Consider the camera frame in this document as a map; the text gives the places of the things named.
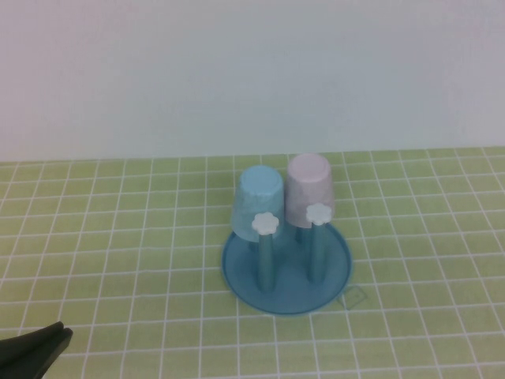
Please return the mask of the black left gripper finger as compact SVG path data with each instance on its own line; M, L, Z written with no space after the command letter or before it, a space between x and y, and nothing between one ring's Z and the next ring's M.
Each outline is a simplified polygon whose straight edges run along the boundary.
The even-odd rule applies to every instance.
M42 378L58 356L69 346L73 331L63 330L30 350L1 349L1 378Z
M41 328L34 332L16 336L9 339L1 340L2 350L30 350L33 347L47 342L50 338L59 334L64 328L64 324L60 321Z

